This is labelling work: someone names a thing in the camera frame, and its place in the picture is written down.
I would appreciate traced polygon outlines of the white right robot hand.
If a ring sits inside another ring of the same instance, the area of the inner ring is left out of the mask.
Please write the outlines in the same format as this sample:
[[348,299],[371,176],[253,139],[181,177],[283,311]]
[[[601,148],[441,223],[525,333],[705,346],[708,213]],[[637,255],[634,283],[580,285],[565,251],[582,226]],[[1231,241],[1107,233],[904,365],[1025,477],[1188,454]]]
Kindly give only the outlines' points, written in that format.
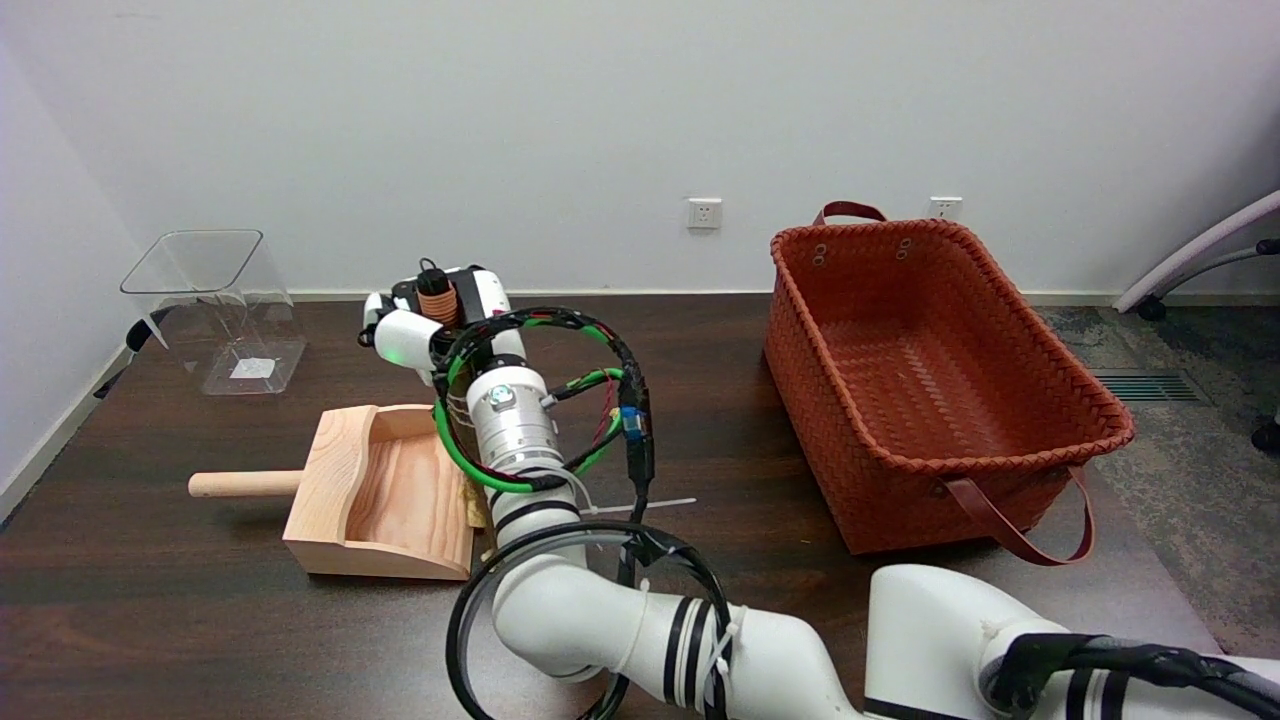
[[364,301],[357,342],[433,384],[436,360],[472,324],[509,311],[499,277],[479,265],[439,268],[422,258],[417,275]]

